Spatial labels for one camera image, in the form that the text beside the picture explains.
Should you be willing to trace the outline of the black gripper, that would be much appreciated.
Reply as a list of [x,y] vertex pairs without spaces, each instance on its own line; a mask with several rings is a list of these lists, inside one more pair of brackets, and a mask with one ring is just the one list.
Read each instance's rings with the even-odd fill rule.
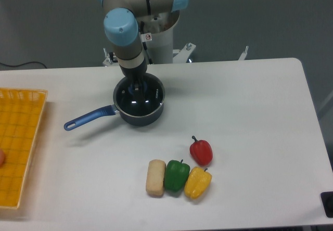
[[140,63],[140,65],[136,67],[126,68],[124,65],[126,62],[120,63],[120,68],[122,70],[122,73],[125,75],[125,77],[131,82],[131,89],[133,91],[137,90],[138,88],[144,88],[144,80],[143,75],[147,71],[147,62],[144,60]]

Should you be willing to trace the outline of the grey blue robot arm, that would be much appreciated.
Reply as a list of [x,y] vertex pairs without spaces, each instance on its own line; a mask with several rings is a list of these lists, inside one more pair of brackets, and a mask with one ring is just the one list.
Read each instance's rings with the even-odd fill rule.
[[148,64],[172,63],[173,30],[189,0],[99,0],[120,68],[138,88]]

